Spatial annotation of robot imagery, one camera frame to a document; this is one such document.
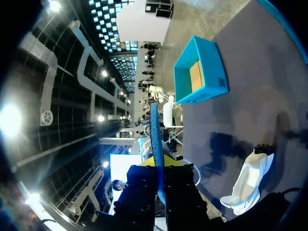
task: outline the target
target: ventilation pipe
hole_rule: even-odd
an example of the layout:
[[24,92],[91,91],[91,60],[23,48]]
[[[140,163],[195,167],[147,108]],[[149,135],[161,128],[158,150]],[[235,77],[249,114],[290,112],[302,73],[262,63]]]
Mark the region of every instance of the ventilation pipe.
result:
[[81,56],[79,66],[77,69],[77,78],[81,86],[89,89],[92,91],[92,94],[98,94],[99,96],[103,97],[104,99],[113,102],[116,107],[122,108],[125,111],[129,111],[129,107],[120,101],[116,96],[112,96],[107,91],[102,89],[100,86],[98,86],[96,83],[94,83],[92,80],[87,78],[84,75],[87,59],[89,55],[94,59],[94,61],[100,66],[103,64],[103,60],[100,60],[93,50],[93,48],[89,45],[89,42],[87,41],[86,37],[83,35],[81,30],[79,29],[80,23],[79,21],[73,21],[70,25],[70,29],[75,34],[75,36],[78,38],[80,43],[84,46],[84,51]]
[[104,176],[104,172],[102,170],[98,170],[96,171],[96,173],[93,175],[93,177],[91,178],[91,180],[89,181],[89,183],[82,189],[82,191],[77,194],[75,197],[76,199],[71,201],[71,206],[70,206],[70,211],[75,214],[80,216],[81,215],[81,205],[82,203],[85,201],[85,199],[87,198],[87,196],[89,196],[91,202],[93,203],[95,210],[100,210],[100,203],[98,202],[95,194],[94,194],[94,185],[96,184],[96,182],[101,179]]
[[58,68],[57,57],[30,32],[26,34],[19,47],[34,55],[48,66],[40,103],[40,125],[49,126],[53,121],[53,114],[50,108],[52,89]]

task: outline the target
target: ceiling light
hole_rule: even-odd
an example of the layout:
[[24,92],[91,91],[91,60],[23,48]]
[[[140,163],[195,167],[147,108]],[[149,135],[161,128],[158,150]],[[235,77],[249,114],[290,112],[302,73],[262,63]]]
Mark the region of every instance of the ceiling light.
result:
[[103,122],[103,121],[105,120],[105,117],[102,116],[102,115],[99,115],[99,116],[97,117],[97,120],[98,120],[99,122]]
[[38,193],[33,193],[29,195],[29,198],[25,201],[26,205],[32,205],[38,203],[40,200],[40,195]]
[[103,72],[102,72],[102,75],[103,75],[104,77],[107,77],[107,76],[108,76],[108,73],[107,73],[106,71],[103,71]]
[[21,126],[21,115],[14,105],[7,105],[0,114],[0,128],[8,136],[17,134]]
[[109,166],[109,162],[108,161],[105,161],[104,163],[103,163],[103,167],[104,168],[107,168]]
[[53,12],[59,12],[61,5],[59,4],[58,1],[56,0],[50,0],[49,1],[49,8]]

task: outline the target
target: teal box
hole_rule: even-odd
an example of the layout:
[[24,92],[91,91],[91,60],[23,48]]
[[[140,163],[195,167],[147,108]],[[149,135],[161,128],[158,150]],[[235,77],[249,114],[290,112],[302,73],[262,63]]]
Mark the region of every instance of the teal box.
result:
[[[200,60],[204,86],[192,92],[190,68]],[[228,84],[214,42],[193,36],[174,65],[177,103],[195,104],[227,93]]]

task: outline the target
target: yellow object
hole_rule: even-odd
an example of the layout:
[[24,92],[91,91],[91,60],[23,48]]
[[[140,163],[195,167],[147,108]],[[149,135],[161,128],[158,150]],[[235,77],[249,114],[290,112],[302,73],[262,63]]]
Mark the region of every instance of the yellow object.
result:
[[204,78],[200,61],[196,62],[190,69],[192,92],[204,86]]
[[[166,167],[171,166],[171,165],[173,165],[173,166],[183,166],[182,163],[170,158],[167,155],[164,155],[164,163],[165,163]],[[154,157],[152,156],[151,158],[143,161],[141,164],[139,164],[139,166],[153,166],[154,167],[155,166]]]

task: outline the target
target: glass ceiling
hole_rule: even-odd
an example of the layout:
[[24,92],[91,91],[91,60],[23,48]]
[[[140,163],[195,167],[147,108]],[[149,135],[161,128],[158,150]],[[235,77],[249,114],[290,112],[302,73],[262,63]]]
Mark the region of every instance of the glass ceiling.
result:
[[134,92],[137,67],[137,57],[117,56],[111,62],[122,76],[124,85],[129,92]]
[[110,53],[137,51],[137,42],[120,41],[117,32],[116,17],[122,7],[133,5],[135,0],[90,0],[89,5],[98,36],[104,49]]

